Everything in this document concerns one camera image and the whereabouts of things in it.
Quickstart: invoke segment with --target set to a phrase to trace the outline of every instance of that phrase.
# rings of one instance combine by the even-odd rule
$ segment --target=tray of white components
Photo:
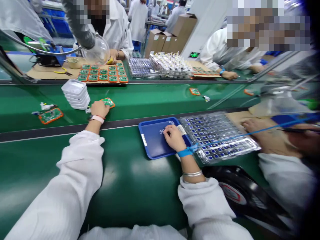
[[[233,138],[243,133],[229,120],[224,111],[182,117],[179,120],[192,143],[198,143],[196,154],[204,165],[260,149],[260,146],[248,136]]]
[[[130,58],[129,59],[130,74],[137,78],[156,78],[159,79],[159,72],[153,69],[150,59],[146,58]]]
[[[190,79],[193,75],[192,66],[178,53],[155,53],[149,58],[161,78]]]

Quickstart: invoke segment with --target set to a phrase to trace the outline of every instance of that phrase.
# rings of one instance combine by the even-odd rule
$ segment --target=digital display
[[[192,52],[190,53],[189,58],[197,58],[199,56],[200,53],[196,53],[196,52]]]

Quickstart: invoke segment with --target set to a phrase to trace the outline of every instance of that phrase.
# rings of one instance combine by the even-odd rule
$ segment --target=blue anti-static wrist strap
[[[220,72],[219,74],[221,75],[224,71],[225,71],[225,69],[224,69],[224,68],[222,68],[222,70],[221,70],[221,72]]]
[[[187,149],[177,152],[178,156],[180,158],[188,156],[188,155],[192,155],[196,150],[198,149],[198,143],[196,143],[195,145],[191,146],[191,147],[187,147]]]

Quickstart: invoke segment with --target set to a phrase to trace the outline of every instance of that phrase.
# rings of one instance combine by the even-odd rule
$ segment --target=silver bracelet
[[[202,170],[200,170],[199,172],[195,172],[195,173],[184,173],[182,172],[183,175],[187,176],[187,177],[197,177],[202,175]]]

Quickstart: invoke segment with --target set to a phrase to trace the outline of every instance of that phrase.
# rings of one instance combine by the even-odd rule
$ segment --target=blue cable
[[[205,146],[209,146],[209,145],[212,145],[212,144],[215,144],[215,143],[218,143],[218,142],[229,141],[229,140],[234,139],[234,138],[239,138],[239,137],[244,137],[244,136],[252,135],[252,134],[259,133],[259,132],[262,132],[262,131],[266,131],[266,130],[269,130],[269,129],[272,129],[272,128],[276,128],[276,127],[282,127],[282,126],[285,126],[285,125],[291,125],[291,124],[295,124],[295,123],[301,123],[302,121],[308,121],[308,120],[313,119],[313,118],[314,118],[314,117],[305,118],[305,119],[299,119],[299,120],[294,120],[294,121],[290,121],[290,122],[287,122],[287,123],[278,124],[278,125],[273,126],[273,127],[264,128],[264,129],[261,129],[261,130],[259,130],[259,131],[254,131],[254,132],[242,134],[242,135],[239,135],[239,136],[236,136],[236,137],[227,138],[227,139],[224,139],[224,140],[219,140],[219,141],[216,141],[216,142],[208,143],[208,144],[201,145],[201,146],[199,146],[199,147],[194,148],[194,152],[195,152],[198,148],[202,148],[202,147],[205,147]]]

